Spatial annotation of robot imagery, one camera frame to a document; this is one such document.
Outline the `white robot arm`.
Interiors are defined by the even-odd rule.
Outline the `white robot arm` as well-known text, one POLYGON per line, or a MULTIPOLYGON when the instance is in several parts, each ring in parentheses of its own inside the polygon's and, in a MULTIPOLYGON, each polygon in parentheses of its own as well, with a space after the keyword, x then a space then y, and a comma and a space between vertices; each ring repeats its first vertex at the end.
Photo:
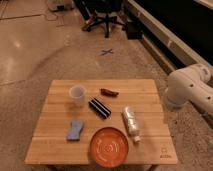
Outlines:
POLYGON ((193 64, 171 72, 162 100, 170 111, 182 109, 188 101, 213 117, 213 87, 208 85, 210 69, 203 64, 193 64))

